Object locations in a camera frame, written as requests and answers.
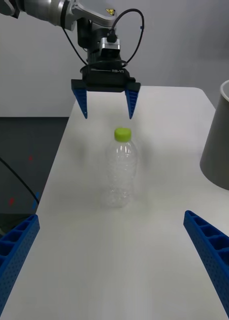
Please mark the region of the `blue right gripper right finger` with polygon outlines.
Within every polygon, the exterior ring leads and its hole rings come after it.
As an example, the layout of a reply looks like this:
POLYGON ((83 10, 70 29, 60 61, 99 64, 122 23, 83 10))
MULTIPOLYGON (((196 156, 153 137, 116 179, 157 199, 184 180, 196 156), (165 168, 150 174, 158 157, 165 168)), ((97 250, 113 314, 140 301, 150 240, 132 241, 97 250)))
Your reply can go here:
POLYGON ((190 210, 183 225, 229 318, 229 237, 190 210))

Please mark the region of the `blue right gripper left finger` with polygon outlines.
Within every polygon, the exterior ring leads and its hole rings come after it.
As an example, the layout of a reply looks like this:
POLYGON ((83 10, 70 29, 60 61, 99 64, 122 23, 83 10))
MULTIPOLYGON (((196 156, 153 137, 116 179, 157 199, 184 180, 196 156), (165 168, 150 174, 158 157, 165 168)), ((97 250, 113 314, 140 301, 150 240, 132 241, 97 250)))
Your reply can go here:
POLYGON ((39 230, 34 214, 0 239, 0 316, 39 230))

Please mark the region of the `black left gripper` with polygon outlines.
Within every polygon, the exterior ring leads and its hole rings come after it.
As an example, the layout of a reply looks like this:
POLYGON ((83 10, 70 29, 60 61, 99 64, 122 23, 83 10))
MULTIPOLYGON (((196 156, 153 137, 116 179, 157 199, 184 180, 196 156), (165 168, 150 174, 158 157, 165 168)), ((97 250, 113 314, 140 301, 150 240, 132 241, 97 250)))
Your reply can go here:
POLYGON ((90 92, 125 92, 129 119, 131 120, 141 84, 135 82, 135 78, 125 68, 119 69, 98 69, 85 66, 80 70, 82 80, 72 79, 71 90, 77 100, 84 118, 88 118, 87 91, 90 92))

